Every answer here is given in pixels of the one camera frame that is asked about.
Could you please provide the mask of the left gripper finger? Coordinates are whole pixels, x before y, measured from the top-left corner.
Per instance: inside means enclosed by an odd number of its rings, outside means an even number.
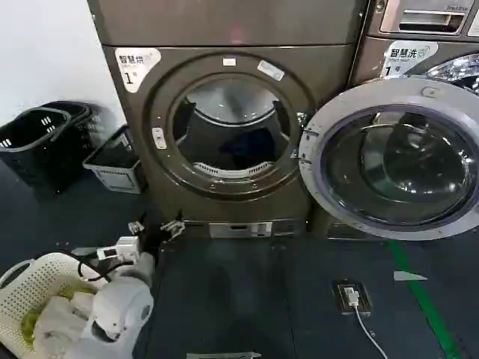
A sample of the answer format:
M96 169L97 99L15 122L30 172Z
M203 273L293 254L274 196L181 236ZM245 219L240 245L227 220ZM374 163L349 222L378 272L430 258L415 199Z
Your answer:
M139 218L128 223L128 229L133 236L139 236L145 231L144 221L147 216L146 212L143 212Z
M186 229L183 220L183 211L180 210L173 221L162 224L160 227L160 241L171 242L180 236Z

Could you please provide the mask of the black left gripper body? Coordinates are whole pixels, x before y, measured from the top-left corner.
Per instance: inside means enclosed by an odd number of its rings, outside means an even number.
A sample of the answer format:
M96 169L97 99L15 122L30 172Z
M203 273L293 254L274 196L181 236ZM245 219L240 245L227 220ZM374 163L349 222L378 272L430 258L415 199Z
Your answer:
M159 224L145 227L139 235L141 252L150 254L154 260L158 260L159 250L164 240L165 233Z

